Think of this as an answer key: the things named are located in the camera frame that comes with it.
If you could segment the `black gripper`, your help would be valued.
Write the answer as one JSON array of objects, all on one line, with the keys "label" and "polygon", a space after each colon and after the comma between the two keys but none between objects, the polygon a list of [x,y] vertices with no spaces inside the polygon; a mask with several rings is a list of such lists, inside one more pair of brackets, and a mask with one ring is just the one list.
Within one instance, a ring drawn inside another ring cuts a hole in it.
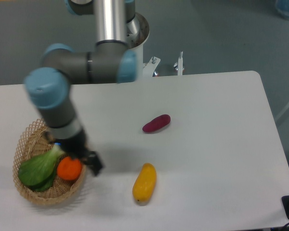
[{"label": "black gripper", "polygon": [[43,137],[48,144],[58,143],[60,148],[72,159],[82,160],[83,164],[92,171],[95,177],[104,168],[99,154],[95,151],[89,151],[86,147],[87,137],[83,129],[67,139],[55,139],[49,131],[44,131]]}]

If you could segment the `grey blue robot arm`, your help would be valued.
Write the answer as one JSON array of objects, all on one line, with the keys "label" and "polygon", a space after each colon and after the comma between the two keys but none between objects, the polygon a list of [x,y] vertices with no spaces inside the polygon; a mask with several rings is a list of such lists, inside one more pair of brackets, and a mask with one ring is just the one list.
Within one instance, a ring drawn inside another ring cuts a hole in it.
[{"label": "grey blue robot arm", "polygon": [[74,52],[58,43],[49,46],[41,67],[24,80],[32,103],[63,151],[79,159],[94,175],[103,168],[97,152],[86,146],[86,134],[70,99],[73,84],[133,82],[137,58],[130,50],[127,25],[136,18],[132,0],[67,0],[71,14],[95,16],[96,46],[93,52]]}]

